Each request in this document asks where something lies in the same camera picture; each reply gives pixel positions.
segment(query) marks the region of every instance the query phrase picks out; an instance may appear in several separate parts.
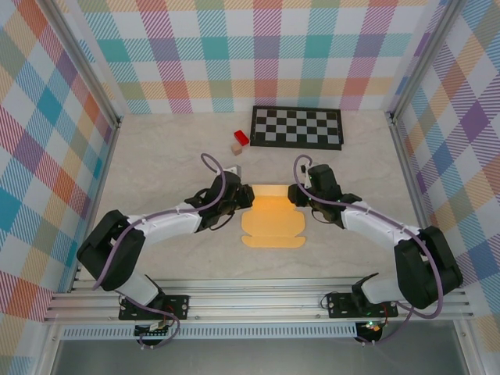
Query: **plaid wall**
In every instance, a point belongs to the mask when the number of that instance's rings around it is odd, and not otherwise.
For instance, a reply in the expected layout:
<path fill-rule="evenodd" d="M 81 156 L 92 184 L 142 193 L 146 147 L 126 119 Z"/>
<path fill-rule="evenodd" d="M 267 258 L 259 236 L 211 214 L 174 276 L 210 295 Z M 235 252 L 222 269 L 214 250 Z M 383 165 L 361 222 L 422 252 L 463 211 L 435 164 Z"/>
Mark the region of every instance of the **plaid wall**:
<path fill-rule="evenodd" d="M 108 99 L 111 102 L 112 107 L 115 109 L 116 113 L 122 116 L 125 109 L 122 109 L 116 101 L 113 91 L 109 87 L 108 82 L 106 82 L 104 74 L 102 73 L 101 68 L 95 60 L 94 54 L 92 54 L 91 49 L 88 47 L 87 41 L 85 41 L 84 36 L 82 35 L 80 29 L 77 27 L 77 22 L 74 19 L 73 14 L 70 12 L 66 5 L 66 0 L 55 0 L 55 3 L 61 10 L 61 13 L 64 15 L 64 18 L 66 19 L 68 26 L 73 32 L 74 37 L 80 43 L 80 47 L 87 57 L 87 61 L 90 63 L 92 69 L 94 70 L 95 76 L 97 77 L 99 82 L 101 82 L 102 88 L 104 88 L 105 93 L 108 95 Z"/>
<path fill-rule="evenodd" d="M 115 96 L 133 113 L 232 112 L 255 103 L 379 109 L 428 6 L 428 0 L 77 2 L 117 82 Z"/>
<path fill-rule="evenodd" d="M 500 373 L 500 0 L 469 0 L 399 124 Z"/>
<path fill-rule="evenodd" d="M 450 0 L 439 1 L 439 5 L 434 11 L 434 15 L 432 16 L 429 24 L 427 25 L 427 29 L 425 30 L 425 33 L 423 33 L 422 39 L 420 40 L 418 47 L 413 53 L 413 56 L 410 60 L 408 67 L 406 68 L 405 75 L 403 76 L 401 82 L 399 83 L 398 89 L 396 90 L 396 94 L 393 97 L 391 104 L 389 105 L 388 112 L 390 113 L 394 112 L 396 105 L 398 104 L 399 98 L 401 98 L 401 93 L 405 89 L 406 84 L 408 83 L 408 79 L 412 76 L 413 72 L 415 71 L 415 68 L 418 66 L 420 57 L 422 56 L 423 51 L 425 50 L 425 48 L 429 43 L 430 36 L 436 29 L 436 26 L 439 24 L 439 21 L 441 20 L 441 17 L 443 16 L 446 6 L 448 5 L 449 2 Z"/>
<path fill-rule="evenodd" d="M 1 0 L 1 375 L 34 363 L 32 343 L 82 241 L 111 130 L 35 1 Z"/>

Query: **cable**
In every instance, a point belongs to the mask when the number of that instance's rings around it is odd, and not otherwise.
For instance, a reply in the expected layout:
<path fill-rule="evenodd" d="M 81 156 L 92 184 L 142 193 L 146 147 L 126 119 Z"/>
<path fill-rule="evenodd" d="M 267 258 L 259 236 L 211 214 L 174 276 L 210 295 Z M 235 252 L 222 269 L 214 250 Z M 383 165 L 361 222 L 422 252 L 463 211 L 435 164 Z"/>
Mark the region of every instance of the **cable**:
<path fill-rule="evenodd" d="M 431 253 L 429 252 L 429 249 L 427 248 L 427 246 L 422 242 L 422 240 L 420 240 L 420 238 L 418 238 L 412 231 L 406 229 L 404 226 L 402 226 L 401 224 L 399 223 L 396 223 L 394 220 L 386 217 L 385 215 L 382 215 L 381 213 L 378 213 L 376 211 L 373 211 L 373 210 L 369 210 L 365 207 L 362 207 L 362 206 L 358 206 L 358 205 L 352 205 L 352 204 L 349 204 L 349 203 L 343 203 L 343 202 L 335 202 L 335 201 L 327 201 L 325 199 L 321 199 L 321 198 L 318 198 L 318 197 L 315 197 L 314 195 L 310 194 L 301 184 L 299 178 L 298 178 L 298 174 L 297 174 L 297 166 L 298 166 L 298 161 L 302 158 L 305 158 L 309 161 L 309 165 L 313 163 L 313 159 L 311 159 L 310 156 L 308 155 L 299 155 L 297 157 L 297 159 L 295 159 L 294 161 L 294 179 L 295 179 L 295 183 L 297 184 L 298 188 L 309 198 L 309 199 L 313 199 L 319 203 L 323 203 L 324 205 L 336 205 L 336 206 L 340 206 L 340 207 L 345 207 L 345 208 L 350 208 L 350 209 L 355 209 L 356 211 L 360 211 L 362 213 L 365 213 L 367 215 L 372 215 L 372 216 L 375 216 L 376 218 L 380 219 L 380 220 L 383 220 L 385 223 L 388 223 L 389 225 L 395 227 L 396 229 L 408 234 L 419 246 L 420 248 L 422 249 L 423 253 L 425 254 L 425 256 L 427 257 L 427 259 L 429 260 L 429 264 L 430 264 L 430 268 L 432 269 L 432 273 L 434 275 L 434 278 L 436 280 L 436 285 L 437 285 L 437 307 L 436 307 L 436 310 L 431 313 L 431 314 L 422 314 L 421 312 L 417 312 L 415 311 L 415 308 L 413 306 L 411 307 L 407 307 L 407 306 L 404 306 L 402 303 L 400 302 L 396 302 L 398 304 L 399 307 L 401 307 L 402 309 L 405 309 L 407 310 L 409 313 L 408 313 L 408 316 L 406 317 L 405 321 L 403 322 L 403 324 L 399 327 L 399 329 L 397 331 L 395 331 L 393 334 L 383 338 L 382 340 L 378 341 L 379 344 L 382 343 L 382 342 L 386 342 L 386 341 L 389 341 L 392 337 L 394 337 L 395 333 L 396 332 L 399 332 L 409 321 L 409 318 L 412 316 L 412 314 L 415 314 L 423 319 L 433 319 L 435 318 L 436 316 L 438 316 L 440 313 L 441 313 L 441 310 L 443 309 L 443 296 L 444 296 L 444 293 L 443 293 L 443 284 L 441 282 L 441 278 L 439 276 L 439 271 L 438 271 L 438 267 L 436 266 L 436 262 L 434 261 L 434 259 L 432 258 L 432 255 Z"/>
<path fill-rule="evenodd" d="M 314 218 L 315 221 L 317 221 L 318 223 L 322 223 L 322 224 L 333 224 L 329 221 L 322 221 L 320 219 L 318 219 L 317 217 L 314 216 L 314 213 L 317 213 L 318 210 L 317 209 L 311 209 L 311 216 Z"/>
<path fill-rule="evenodd" d="M 147 307 L 147 306 L 141 305 L 139 302 L 134 301 L 132 298 L 129 298 L 126 295 L 123 295 L 123 294 L 121 294 L 121 295 L 124 298 L 126 298 L 127 301 L 130 302 L 132 305 L 136 305 L 139 309 L 143 309 L 143 310 L 149 311 L 150 313 L 162 314 L 163 316 L 169 317 L 170 319 L 172 319 L 174 322 L 177 323 L 177 327 L 175 328 L 175 331 L 173 332 L 172 336 L 166 338 L 165 340 L 161 341 L 160 343 L 158 343 L 155 346 L 146 345 L 144 342 L 142 342 L 142 338 L 144 337 L 145 334 L 139 335 L 139 344 L 141 344 L 141 348 L 149 348 L 151 350 L 152 349 L 161 348 L 162 346 L 165 346 L 169 342 L 171 342 L 173 340 L 173 338 L 175 338 L 179 334 L 179 332 L 180 332 L 180 320 L 175 315 L 170 314 L 167 311 L 152 309 L 151 307 Z"/>
<path fill-rule="evenodd" d="M 94 286 L 92 287 L 93 291 L 95 291 L 97 288 L 99 288 L 101 286 L 102 281 L 106 277 L 106 274 L 109 271 L 109 267 L 111 266 L 111 262 L 113 261 L 113 258 L 115 257 L 115 254 L 118 251 L 118 247 L 122 243 L 123 239 L 137 225 L 139 225 L 140 223 L 143 223 L 145 220 L 150 220 L 150 219 L 154 219 L 154 218 L 159 217 L 159 216 L 169 215 L 169 214 L 173 214 L 173 213 L 176 213 L 176 214 L 180 214 L 180 213 L 197 213 L 199 211 L 203 211 L 205 209 L 209 209 L 210 207 L 213 207 L 223 197 L 224 192 L 226 190 L 226 175 L 223 172 L 223 167 L 210 154 L 202 153 L 200 156 L 202 158 L 203 164 L 205 164 L 206 167 L 209 170 L 211 170 L 211 171 L 213 171 L 215 173 L 217 172 L 217 170 L 220 171 L 220 176 L 222 177 L 222 187 L 220 189 L 219 195 L 217 195 L 217 197 L 213 201 L 211 201 L 210 203 L 208 203 L 207 205 L 204 205 L 202 207 L 198 207 L 197 209 L 167 209 L 165 211 L 155 212 L 155 213 L 152 213 L 150 215 L 144 216 L 143 218 L 141 218 L 139 220 L 134 221 L 131 225 L 129 225 L 128 227 L 126 227 L 125 230 L 121 233 L 121 235 L 116 240 L 115 244 L 113 245 L 113 247 L 111 249 L 111 252 L 109 253 L 108 259 L 106 260 L 106 263 L 105 263 L 104 267 L 102 268 L 102 272 L 99 275 L 99 278 L 95 281 Z M 217 166 L 217 170 L 214 169 L 213 167 L 211 167 L 207 163 L 206 159 L 212 160 L 213 163 Z"/>
<path fill-rule="evenodd" d="M 321 309 L 323 310 L 328 310 L 327 307 L 323 306 L 323 301 L 325 300 L 325 298 L 327 297 L 328 295 L 324 295 L 323 298 L 321 298 L 321 301 L 320 301 L 320 306 L 321 306 Z"/>
<path fill-rule="evenodd" d="M 224 221 L 222 224 L 220 224 L 218 227 L 210 227 L 209 229 L 212 231 L 212 232 L 215 232 L 216 230 L 219 230 L 220 228 L 222 228 L 224 225 L 226 225 L 227 223 L 229 223 L 231 221 L 231 219 L 233 218 L 234 216 L 234 212 L 231 213 L 229 215 L 229 217 L 226 219 L 226 221 Z"/>
<path fill-rule="evenodd" d="M 173 307 L 171 305 L 167 305 L 165 306 L 168 310 L 170 310 L 172 312 L 173 315 L 175 315 L 175 310 L 173 309 Z M 171 326 L 173 326 L 175 322 L 172 320 L 172 323 L 171 324 L 168 324 L 166 325 L 166 316 L 163 317 L 163 326 L 167 326 L 168 328 L 170 328 Z"/>

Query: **wooden block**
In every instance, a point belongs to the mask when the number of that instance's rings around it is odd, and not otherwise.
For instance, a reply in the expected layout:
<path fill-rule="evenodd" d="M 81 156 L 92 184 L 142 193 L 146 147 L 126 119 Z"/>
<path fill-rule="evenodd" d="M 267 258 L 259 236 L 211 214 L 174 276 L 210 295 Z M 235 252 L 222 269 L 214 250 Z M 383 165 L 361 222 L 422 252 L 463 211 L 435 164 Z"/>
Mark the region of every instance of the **wooden block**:
<path fill-rule="evenodd" d="M 231 146 L 231 151 L 233 152 L 233 154 L 235 155 L 240 155 L 242 152 L 243 152 L 243 148 L 241 147 L 241 145 L 239 143 L 234 143 L 232 146 Z"/>

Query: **beige floor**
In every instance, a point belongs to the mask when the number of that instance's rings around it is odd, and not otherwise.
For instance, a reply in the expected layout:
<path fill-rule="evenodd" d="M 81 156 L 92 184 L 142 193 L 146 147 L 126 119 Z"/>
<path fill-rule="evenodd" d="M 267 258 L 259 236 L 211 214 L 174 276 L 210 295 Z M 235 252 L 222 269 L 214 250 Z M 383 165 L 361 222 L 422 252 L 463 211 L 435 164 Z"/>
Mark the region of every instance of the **beige floor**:
<path fill-rule="evenodd" d="M 333 168 L 344 192 L 416 225 L 384 114 L 343 112 L 342 151 L 247 147 L 234 156 L 233 132 L 250 128 L 250 113 L 128 115 L 113 156 L 97 220 L 111 209 L 124 214 L 166 209 L 208 187 L 213 174 L 199 160 L 209 152 L 223 166 L 241 165 L 246 184 L 292 184 L 300 153 Z M 299 249 L 254 249 L 241 242 L 241 213 L 217 232 L 175 237 L 143 251 L 137 268 L 155 279 L 346 277 L 390 268 L 392 255 L 370 241 L 306 215 Z M 83 279 L 91 278 L 83 272 Z"/>

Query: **red block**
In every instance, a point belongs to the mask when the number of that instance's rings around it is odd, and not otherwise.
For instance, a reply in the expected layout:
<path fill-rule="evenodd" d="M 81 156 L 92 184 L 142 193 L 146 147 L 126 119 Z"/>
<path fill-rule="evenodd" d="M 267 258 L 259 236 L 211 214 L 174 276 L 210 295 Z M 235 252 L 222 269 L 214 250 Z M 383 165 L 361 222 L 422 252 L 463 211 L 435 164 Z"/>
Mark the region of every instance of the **red block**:
<path fill-rule="evenodd" d="M 240 142 L 240 145 L 242 146 L 245 146 L 250 142 L 248 137 L 241 130 L 235 131 L 234 137 L 237 139 L 238 142 Z"/>

